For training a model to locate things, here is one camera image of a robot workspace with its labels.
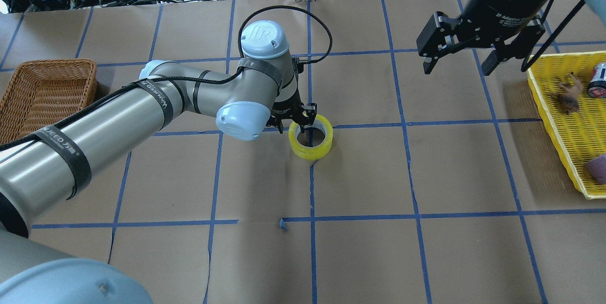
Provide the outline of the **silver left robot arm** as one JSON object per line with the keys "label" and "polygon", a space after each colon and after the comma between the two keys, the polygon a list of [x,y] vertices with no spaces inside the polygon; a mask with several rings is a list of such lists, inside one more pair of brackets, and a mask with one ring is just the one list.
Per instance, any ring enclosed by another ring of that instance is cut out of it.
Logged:
{"label": "silver left robot arm", "polygon": [[310,125],[314,105],[297,90],[297,59],[282,26],[241,27],[241,58],[223,74],[184,63],[148,62],[139,78],[58,123],[37,129],[1,159],[3,304],[151,304],[149,291],[109,263],[30,239],[32,225],[184,113],[254,141],[283,119]]}

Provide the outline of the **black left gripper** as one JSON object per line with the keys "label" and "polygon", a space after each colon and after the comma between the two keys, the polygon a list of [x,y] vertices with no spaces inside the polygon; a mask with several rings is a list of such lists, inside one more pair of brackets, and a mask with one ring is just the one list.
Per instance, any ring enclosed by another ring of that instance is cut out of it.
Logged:
{"label": "black left gripper", "polygon": [[292,57],[292,75],[286,79],[285,86],[279,89],[279,95],[270,109],[270,118],[267,120],[268,127],[277,128],[279,133],[284,133],[282,120],[291,120],[298,125],[299,135],[304,134],[317,116],[316,103],[305,105],[299,93],[299,73],[304,71],[307,61],[301,62],[298,57]]}

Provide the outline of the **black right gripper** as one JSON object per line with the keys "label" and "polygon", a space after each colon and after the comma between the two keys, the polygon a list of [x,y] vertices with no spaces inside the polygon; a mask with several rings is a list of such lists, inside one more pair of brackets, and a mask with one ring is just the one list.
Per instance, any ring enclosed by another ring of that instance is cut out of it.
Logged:
{"label": "black right gripper", "polygon": [[450,18],[442,11],[435,11],[416,39],[418,54],[423,58],[424,74],[430,75],[446,54],[463,49],[493,48],[483,61],[483,75],[487,77],[500,63],[529,56],[546,32],[539,15],[519,27],[507,27],[499,19],[495,23],[491,20],[485,23],[486,19]]}

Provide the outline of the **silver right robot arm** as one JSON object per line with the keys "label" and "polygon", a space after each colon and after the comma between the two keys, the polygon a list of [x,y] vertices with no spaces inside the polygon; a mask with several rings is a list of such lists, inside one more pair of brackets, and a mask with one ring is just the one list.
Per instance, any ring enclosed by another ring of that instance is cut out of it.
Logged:
{"label": "silver right robot arm", "polygon": [[[533,48],[545,32],[541,9],[548,11],[553,0],[468,0],[456,17],[443,11],[429,12],[442,0],[378,0],[385,21],[388,43],[400,36],[416,41],[407,52],[422,58],[423,71],[430,74],[438,60],[462,50],[489,49],[482,72],[489,75],[501,63],[524,59],[526,71],[539,58],[530,58]],[[605,20],[605,0],[580,0],[575,9],[588,4]]]}

